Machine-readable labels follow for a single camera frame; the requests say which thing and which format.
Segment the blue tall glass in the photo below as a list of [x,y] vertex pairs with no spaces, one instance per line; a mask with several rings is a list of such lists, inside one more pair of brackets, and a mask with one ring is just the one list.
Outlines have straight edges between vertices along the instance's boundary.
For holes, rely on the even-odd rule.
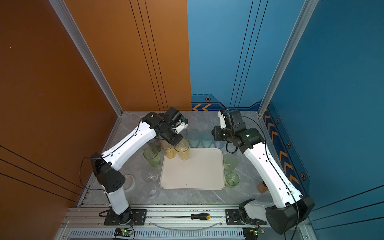
[[214,147],[217,149],[223,149],[226,146],[226,141],[214,141]]

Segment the light blue glass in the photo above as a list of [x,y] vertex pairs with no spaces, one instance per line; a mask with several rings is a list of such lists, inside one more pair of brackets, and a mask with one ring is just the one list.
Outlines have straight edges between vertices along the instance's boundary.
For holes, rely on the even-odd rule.
[[183,138],[186,138],[187,135],[188,135],[188,130],[187,130],[187,129],[183,129],[183,130],[180,132],[180,135],[181,135]]

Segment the yellow ribbed glass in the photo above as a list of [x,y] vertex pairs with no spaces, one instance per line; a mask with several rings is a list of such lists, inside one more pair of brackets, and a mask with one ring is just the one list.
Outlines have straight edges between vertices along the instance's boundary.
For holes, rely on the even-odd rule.
[[163,149],[167,158],[173,159],[176,156],[174,146],[169,144],[166,140],[161,141],[161,148]]

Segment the yellow tall glass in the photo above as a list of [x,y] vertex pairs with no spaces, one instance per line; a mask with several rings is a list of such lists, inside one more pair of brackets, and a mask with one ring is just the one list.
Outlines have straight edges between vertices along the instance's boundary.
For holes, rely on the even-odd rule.
[[190,158],[190,142],[187,139],[183,138],[174,148],[181,160]]

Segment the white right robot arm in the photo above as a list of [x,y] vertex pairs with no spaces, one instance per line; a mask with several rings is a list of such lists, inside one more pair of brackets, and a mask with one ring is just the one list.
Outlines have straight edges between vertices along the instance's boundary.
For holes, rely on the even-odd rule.
[[212,135],[215,141],[227,142],[238,148],[253,164],[270,191],[272,203],[250,200],[244,205],[250,219],[268,222],[279,235],[307,219],[315,206],[310,196],[305,196],[287,178],[267,148],[261,128],[247,128],[239,110],[222,108],[218,112],[220,125]]

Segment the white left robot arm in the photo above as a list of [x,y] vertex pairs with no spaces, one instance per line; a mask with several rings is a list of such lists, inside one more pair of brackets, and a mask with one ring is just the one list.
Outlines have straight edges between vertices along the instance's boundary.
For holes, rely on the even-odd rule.
[[90,157],[95,177],[102,186],[117,222],[125,225],[132,219],[123,185],[126,178],[120,173],[125,162],[148,141],[160,136],[171,146],[183,139],[181,131],[188,127],[188,119],[171,107],[165,113],[150,112],[140,119],[138,126],[125,138],[102,154]]

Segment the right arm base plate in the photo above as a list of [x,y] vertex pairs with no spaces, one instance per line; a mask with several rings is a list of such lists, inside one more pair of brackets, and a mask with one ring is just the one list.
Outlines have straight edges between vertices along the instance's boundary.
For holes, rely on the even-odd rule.
[[251,219],[246,214],[245,210],[240,209],[226,209],[226,223],[227,225],[267,225],[266,221],[259,219]]

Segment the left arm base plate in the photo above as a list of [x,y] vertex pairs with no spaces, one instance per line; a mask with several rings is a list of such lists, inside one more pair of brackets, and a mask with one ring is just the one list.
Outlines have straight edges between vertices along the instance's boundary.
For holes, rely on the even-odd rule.
[[107,212],[104,221],[105,226],[143,226],[145,224],[147,210],[127,209],[117,215],[113,210]]

